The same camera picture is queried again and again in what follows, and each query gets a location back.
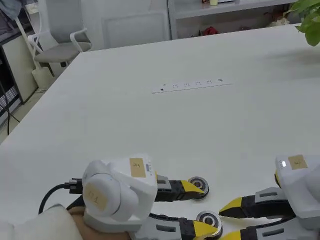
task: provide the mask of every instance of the floor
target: floor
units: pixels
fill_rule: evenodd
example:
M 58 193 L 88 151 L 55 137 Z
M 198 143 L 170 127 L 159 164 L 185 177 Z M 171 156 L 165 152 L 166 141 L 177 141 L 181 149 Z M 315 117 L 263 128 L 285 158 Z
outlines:
M 27 113 L 33 108 L 33 106 L 38 102 L 38 100 L 43 96 L 43 92 L 36 92 L 33 94 L 29 101 L 26 102 L 24 105 L 20 105 L 12 114 L 19 120 L 21 121 Z M 9 124 L 9 132 L 11 133 L 13 129 L 18 125 L 19 123 L 13 119 L 12 117 L 10 118 L 10 124 Z M 4 124 L 0 128 L 0 144 L 6 139 L 7 137 L 7 124 Z

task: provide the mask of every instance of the black cable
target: black cable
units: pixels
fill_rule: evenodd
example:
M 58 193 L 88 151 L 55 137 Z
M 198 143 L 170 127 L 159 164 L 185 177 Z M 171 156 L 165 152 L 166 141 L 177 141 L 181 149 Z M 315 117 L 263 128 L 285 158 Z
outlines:
M 82 186 L 82 179 L 81 178 L 71 178 L 69 182 L 65 182 L 64 184 L 59 184 L 53 188 L 51 188 L 44 198 L 41 201 L 40 207 L 39 207 L 39 214 L 41 214 L 44 211 L 46 202 L 48 198 L 53 194 L 55 191 L 59 189 L 69 189 L 70 194 L 82 194 L 83 191 L 83 186 Z M 84 206 L 84 199 L 82 198 L 82 195 L 75 201 L 73 202 L 69 207 L 71 208 L 72 206 Z
M 8 100 L 8 97 L 7 97 L 7 94 L 6 94 L 6 90 L 5 90 L 4 86 L 2 85 L 1 81 L 0 81 L 0 88 L 1 88 L 1 91 L 3 92 L 3 95 L 4 95 L 5 105 L 8 107 L 9 106 L 9 100 Z M 7 134 L 7 136 L 9 136 L 9 134 L 10 134 L 10 117 L 13 117 L 18 123 L 20 123 L 20 121 L 18 119 L 16 119 L 16 117 L 13 116 L 10 113 L 10 109 L 9 108 L 3 107 L 1 104 L 0 104 L 0 107 L 2 109 L 4 109 L 8 113 L 6 134 Z
M 42 212 L 44 211 L 46 202 L 48 200 L 48 198 L 51 196 L 51 194 L 53 194 L 55 191 L 59 190 L 59 189 L 69 189 L 70 185 L 68 182 L 64 183 L 64 184 L 59 184 L 53 188 L 51 188 L 46 195 L 44 196 L 44 198 L 41 201 L 40 207 L 39 207 L 39 212 L 38 214 L 42 214 Z
M 9 136 L 10 134 L 10 114 L 8 113 L 8 121 L 6 123 L 6 135 Z

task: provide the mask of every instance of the white chair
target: white chair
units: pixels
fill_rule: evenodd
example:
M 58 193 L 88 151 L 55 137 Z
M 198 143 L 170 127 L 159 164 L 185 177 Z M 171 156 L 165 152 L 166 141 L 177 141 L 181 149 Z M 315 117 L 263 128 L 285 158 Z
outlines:
M 28 36 L 28 41 L 38 52 L 34 60 L 40 63 L 70 63 L 79 53 L 92 48 L 84 28 L 81 0 L 45 0 L 49 31 Z M 51 34 L 58 45 L 42 50 L 39 38 Z

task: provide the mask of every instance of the table surface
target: table surface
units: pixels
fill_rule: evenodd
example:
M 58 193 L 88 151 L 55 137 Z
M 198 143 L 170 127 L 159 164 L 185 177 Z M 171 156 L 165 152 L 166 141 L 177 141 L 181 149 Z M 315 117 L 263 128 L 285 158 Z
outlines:
M 209 182 L 205 200 L 155 203 L 158 214 L 195 219 L 276 186 L 277 155 L 319 152 L 319 66 L 294 26 L 82 53 L 0 146 L 0 218 L 33 218 L 90 161 L 136 153 L 170 179 Z M 218 78 L 233 84 L 152 94 Z M 75 198 L 60 190 L 46 206 Z M 266 220 L 222 221 L 227 233 Z

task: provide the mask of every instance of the gray plastic part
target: gray plastic part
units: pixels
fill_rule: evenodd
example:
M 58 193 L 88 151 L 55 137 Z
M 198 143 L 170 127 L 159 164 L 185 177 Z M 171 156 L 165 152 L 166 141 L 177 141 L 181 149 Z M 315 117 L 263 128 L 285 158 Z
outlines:
M 158 189 L 171 189 L 171 184 L 166 176 L 158 175 L 156 181 Z
M 107 224 L 95 219 L 87 212 L 84 212 L 83 220 L 85 224 L 102 233 L 137 232 L 141 228 L 140 224 Z
M 287 200 L 284 191 L 279 187 L 269 187 L 255 193 L 254 201 L 256 203 L 271 200 Z
M 320 229 L 320 216 L 309 217 L 309 218 L 299 218 L 300 224 L 306 229 Z
M 307 230 L 295 217 L 282 224 L 257 228 L 258 240 L 317 240 L 318 230 Z
M 138 232 L 129 235 L 131 240 L 180 240 L 180 223 L 148 217 Z

